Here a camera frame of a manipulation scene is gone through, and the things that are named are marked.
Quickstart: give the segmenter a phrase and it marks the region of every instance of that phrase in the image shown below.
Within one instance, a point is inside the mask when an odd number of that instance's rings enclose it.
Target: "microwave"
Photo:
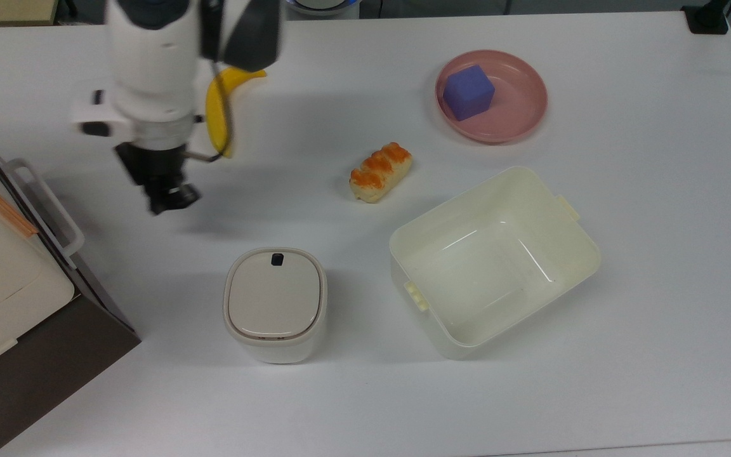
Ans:
[[[139,344],[28,161],[0,156],[0,448]]]

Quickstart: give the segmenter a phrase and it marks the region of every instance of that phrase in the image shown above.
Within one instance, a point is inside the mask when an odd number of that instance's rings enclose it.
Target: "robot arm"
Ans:
[[[155,215],[199,199],[183,173],[200,57],[243,70],[278,57],[281,0],[109,0],[113,86],[73,102],[81,132],[113,136]]]

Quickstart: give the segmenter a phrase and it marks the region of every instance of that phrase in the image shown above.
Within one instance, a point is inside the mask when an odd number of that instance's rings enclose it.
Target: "white plastic container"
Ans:
[[[391,236],[394,283],[436,349],[462,359],[600,267],[563,197],[510,168]]]
[[[254,249],[227,275],[227,331],[262,362],[294,364],[310,356],[326,330],[326,307],[326,273],[300,249]]]

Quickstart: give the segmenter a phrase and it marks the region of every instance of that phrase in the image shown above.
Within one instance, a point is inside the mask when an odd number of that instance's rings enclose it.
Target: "container handle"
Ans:
[[[557,198],[557,202],[559,202],[560,205],[563,206],[563,209],[565,209],[566,212],[568,212],[569,217],[571,217],[572,220],[574,220],[574,222],[577,222],[578,220],[580,220],[580,214],[577,214],[577,211],[574,211],[574,208],[571,208],[571,205],[569,205],[569,202],[567,202],[566,199],[562,195],[558,195],[556,198]]]
[[[421,292],[414,284],[414,281],[408,281],[405,284],[405,290],[407,290],[411,298],[414,299],[414,303],[417,304],[417,307],[421,312],[426,312],[426,310],[430,309],[430,304],[427,303],[427,300],[423,296],[421,296]]]

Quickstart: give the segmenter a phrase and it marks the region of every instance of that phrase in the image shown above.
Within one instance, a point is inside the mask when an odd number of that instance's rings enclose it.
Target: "white plastic bin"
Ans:
[[[577,213],[510,168],[397,229],[392,277],[436,349],[462,359],[600,267]]]

